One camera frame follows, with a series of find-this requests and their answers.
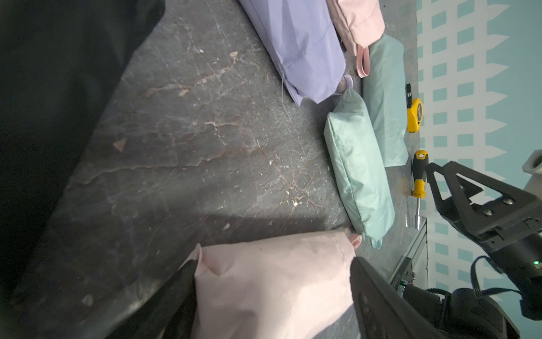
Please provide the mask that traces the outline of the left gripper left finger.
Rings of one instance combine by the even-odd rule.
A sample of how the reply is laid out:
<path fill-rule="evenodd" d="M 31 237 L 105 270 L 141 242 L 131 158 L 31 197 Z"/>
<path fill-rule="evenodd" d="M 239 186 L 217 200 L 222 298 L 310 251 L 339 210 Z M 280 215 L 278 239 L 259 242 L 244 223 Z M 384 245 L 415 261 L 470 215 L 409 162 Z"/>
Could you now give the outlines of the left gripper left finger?
<path fill-rule="evenodd" d="M 190 338 L 196 316 L 195 272 L 198 262 L 185 263 L 110 338 Z"/>

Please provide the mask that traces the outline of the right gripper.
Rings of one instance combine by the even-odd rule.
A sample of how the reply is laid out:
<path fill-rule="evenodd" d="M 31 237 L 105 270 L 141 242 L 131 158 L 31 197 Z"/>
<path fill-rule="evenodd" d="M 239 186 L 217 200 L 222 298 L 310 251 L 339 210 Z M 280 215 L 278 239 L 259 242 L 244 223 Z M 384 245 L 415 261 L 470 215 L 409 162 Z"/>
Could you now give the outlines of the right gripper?
<path fill-rule="evenodd" d="M 521 292 L 522 315 L 541 319 L 541 200 L 458 162 L 426 166 L 437 212 L 461 220 L 477 243 Z M 496 199 L 476 203 L 486 190 Z"/>

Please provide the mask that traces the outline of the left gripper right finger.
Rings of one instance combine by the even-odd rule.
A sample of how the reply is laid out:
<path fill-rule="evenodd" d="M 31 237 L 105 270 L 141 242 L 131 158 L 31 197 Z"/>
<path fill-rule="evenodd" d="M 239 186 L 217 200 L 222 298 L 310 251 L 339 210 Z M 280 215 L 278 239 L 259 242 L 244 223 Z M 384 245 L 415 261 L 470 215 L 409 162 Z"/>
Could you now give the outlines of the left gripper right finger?
<path fill-rule="evenodd" d="M 350 266 L 350 283 L 362 338 L 444 337 L 408 305 L 364 258 L 353 259 Z"/>

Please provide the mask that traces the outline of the light pink umbrella sleeve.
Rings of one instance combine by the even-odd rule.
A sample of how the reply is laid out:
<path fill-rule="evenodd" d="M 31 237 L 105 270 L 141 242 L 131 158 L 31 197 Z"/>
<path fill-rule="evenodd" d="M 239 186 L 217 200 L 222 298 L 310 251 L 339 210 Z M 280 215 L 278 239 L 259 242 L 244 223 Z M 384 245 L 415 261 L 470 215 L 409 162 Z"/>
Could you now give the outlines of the light pink umbrella sleeve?
<path fill-rule="evenodd" d="M 197 246 L 193 338 L 312 338 L 353 304 L 361 237 L 310 232 Z"/>

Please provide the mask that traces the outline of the black umbrella sleeve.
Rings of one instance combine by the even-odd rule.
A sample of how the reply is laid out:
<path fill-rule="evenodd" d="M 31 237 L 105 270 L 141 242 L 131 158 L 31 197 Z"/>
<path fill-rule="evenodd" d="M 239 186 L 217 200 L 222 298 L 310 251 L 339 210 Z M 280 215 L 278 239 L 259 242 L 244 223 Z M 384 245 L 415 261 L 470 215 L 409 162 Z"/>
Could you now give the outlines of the black umbrella sleeve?
<path fill-rule="evenodd" d="M 1 3 L 1 290 L 11 291 L 164 1 Z"/>

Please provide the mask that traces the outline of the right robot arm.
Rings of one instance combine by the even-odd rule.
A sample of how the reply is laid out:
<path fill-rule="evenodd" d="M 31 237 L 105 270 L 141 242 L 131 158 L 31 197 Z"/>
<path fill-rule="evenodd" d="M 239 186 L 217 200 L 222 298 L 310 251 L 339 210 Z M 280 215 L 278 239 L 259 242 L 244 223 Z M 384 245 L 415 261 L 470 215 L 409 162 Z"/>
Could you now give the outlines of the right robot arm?
<path fill-rule="evenodd" d="M 430 163 L 424 172 L 440 216 L 514 283 L 522 316 L 541 320 L 541 199 L 457 162 Z M 471 288 L 406 285 L 403 298 L 445 338 L 519 338 L 492 298 L 505 288 L 481 289 L 474 264 L 469 274 Z"/>

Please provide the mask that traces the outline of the yellow black screwdriver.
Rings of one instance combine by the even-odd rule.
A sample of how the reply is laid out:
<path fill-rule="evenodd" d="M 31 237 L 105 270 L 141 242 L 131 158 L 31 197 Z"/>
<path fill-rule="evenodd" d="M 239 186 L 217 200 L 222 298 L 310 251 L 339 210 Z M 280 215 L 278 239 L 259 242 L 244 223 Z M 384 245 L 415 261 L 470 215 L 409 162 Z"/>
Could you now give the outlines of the yellow black screwdriver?
<path fill-rule="evenodd" d="M 412 175 L 414 178 L 414 189 L 412 196 L 416 199 L 416 229 L 421 229 L 421 200 L 426 198 L 426 173 L 425 168 L 429 164 L 427 151 L 416 151 L 412 161 Z"/>

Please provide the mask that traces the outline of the yellow tape measure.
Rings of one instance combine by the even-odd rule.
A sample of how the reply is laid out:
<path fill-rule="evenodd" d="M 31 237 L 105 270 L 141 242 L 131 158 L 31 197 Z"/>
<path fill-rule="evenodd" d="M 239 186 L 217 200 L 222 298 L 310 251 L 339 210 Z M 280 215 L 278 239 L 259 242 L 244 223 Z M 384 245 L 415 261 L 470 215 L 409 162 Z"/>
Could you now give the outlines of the yellow tape measure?
<path fill-rule="evenodd" d="M 406 107 L 407 107 L 407 131 L 411 134 L 420 130 L 423 121 L 423 102 L 420 98 L 414 98 L 412 85 L 406 84 Z"/>

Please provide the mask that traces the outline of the mint sleeved umbrella left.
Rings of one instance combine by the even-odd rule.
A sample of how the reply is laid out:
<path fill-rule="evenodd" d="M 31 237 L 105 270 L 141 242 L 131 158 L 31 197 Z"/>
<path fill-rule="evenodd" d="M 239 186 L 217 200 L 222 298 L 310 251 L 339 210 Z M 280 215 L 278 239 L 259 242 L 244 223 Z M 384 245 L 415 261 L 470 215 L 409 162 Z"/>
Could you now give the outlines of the mint sleeved umbrella left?
<path fill-rule="evenodd" d="M 337 189 L 354 230 L 374 248 L 394 225 L 395 208 L 363 98 L 348 88 L 327 116 L 324 138 Z"/>

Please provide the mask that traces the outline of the mint sleeved umbrella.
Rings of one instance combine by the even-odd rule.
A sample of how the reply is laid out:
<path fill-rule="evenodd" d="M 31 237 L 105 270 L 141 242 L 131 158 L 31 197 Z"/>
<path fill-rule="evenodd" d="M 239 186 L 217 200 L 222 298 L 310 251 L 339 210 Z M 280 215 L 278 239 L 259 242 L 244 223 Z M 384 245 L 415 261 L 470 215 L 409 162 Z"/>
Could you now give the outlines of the mint sleeved umbrella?
<path fill-rule="evenodd" d="M 394 225 L 395 208 L 363 98 L 348 88 L 327 116 L 324 138 L 337 189 L 354 230 L 374 248 Z"/>
<path fill-rule="evenodd" d="M 369 47 L 370 73 L 363 80 L 365 100 L 385 167 L 405 165 L 409 152 L 404 45 L 384 34 Z"/>

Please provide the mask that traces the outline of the mint sleeved umbrella right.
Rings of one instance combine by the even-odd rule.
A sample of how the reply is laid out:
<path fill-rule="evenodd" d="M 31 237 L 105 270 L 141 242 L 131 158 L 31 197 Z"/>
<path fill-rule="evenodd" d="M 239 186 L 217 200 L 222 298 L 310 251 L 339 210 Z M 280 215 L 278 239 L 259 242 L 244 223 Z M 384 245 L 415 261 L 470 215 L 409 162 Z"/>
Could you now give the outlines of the mint sleeved umbrella right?
<path fill-rule="evenodd" d="M 404 45 L 384 34 L 369 47 L 370 73 L 363 80 L 365 100 L 385 167 L 405 165 L 409 152 Z"/>

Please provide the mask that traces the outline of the pink sleeved umbrella rear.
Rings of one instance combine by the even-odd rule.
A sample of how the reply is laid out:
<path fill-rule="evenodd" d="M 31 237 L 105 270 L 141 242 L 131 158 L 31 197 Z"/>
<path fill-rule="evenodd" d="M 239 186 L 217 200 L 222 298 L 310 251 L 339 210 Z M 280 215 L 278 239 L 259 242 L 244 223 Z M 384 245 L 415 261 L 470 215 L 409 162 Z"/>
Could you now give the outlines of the pink sleeved umbrella rear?
<path fill-rule="evenodd" d="M 332 22 L 350 55 L 357 58 L 360 78 L 369 75 L 369 46 L 384 34 L 385 22 L 378 0 L 327 0 Z"/>

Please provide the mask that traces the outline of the purple sleeved umbrella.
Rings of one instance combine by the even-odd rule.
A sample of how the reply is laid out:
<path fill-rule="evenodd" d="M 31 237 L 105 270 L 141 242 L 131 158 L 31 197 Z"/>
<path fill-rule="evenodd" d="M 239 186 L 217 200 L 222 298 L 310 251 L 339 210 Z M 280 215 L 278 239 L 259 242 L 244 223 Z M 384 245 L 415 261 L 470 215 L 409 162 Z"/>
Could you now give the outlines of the purple sleeved umbrella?
<path fill-rule="evenodd" d="M 346 62 L 325 0 L 240 2 L 293 101 L 334 95 Z"/>

